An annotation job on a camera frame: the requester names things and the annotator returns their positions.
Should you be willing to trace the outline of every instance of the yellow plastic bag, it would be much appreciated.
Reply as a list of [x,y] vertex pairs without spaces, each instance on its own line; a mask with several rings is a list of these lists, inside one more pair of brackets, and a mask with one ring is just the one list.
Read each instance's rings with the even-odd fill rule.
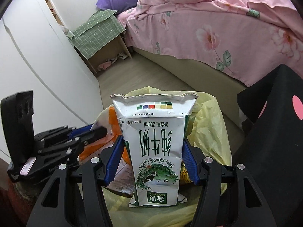
[[[195,91],[161,91],[152,87],[134,90],[127,96],[144,94],[171,94],[196,93],[199,95],[192,111],[186,136],[191,145],[201,148],[205,156],[211,156],[219,163],[231,166],[231,152],[228,135],[221,110],[215,97],[210,94]],[[97,118],[107,120],[108,109],[102,111]],[[226,189],[222,184],[221,193]],[[196,211],[202,187],[188,184],[181,186],[179,191],[187,197],[187,202],[170,207],[131,208],[128,207],[130,198],[118,196],[107,189],[103,189],[103,195],[114,226],[143,226],[164,227],[184,226],[192,221]]]

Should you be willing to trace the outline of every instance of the green checkered cloth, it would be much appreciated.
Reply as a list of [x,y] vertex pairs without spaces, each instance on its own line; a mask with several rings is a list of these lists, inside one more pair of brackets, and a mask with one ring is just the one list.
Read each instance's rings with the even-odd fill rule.
[[124,27],[113,16],[116,10],[99,10],[88,21],[74,31],[68,31],[67,37],[81,54],[89,59],[100,48],[124,32]]

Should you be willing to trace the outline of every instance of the green logo square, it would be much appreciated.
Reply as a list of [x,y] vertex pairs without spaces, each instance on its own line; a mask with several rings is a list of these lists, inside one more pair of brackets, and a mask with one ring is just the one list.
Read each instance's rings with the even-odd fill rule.
[[156,193],[156,192],[147,191],[147,201],[158,203],[158,204],[166,204],[167,193]]

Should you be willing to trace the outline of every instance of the pink polka dot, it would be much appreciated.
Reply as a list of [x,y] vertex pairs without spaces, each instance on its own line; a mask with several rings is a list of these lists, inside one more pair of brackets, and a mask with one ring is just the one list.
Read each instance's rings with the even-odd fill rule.
[[294,106],[294,111],[300,120],[303,120],[303,104],[299,97],[292,97],[292,104]]
[[266,108],[266,104],[267,104],[267,102],[265,102],[265,104],[264,104],[264,106],[263,106],[263,108],[262,108],[262,110],[261,110],[261,113],[259,114],[259,117],[258,117],[258,118],[260,118],[261,115],[262,115],[262,113],[264,112],[264,110],[265,110],[265,108]]

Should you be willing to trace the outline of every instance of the pink bedding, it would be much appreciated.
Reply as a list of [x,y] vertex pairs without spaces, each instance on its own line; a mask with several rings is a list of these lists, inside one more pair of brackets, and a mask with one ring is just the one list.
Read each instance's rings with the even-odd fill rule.
[[139,0],[126,44],[202,61],[247,86],[279,64],[303,77],[303,20],[290,0]]

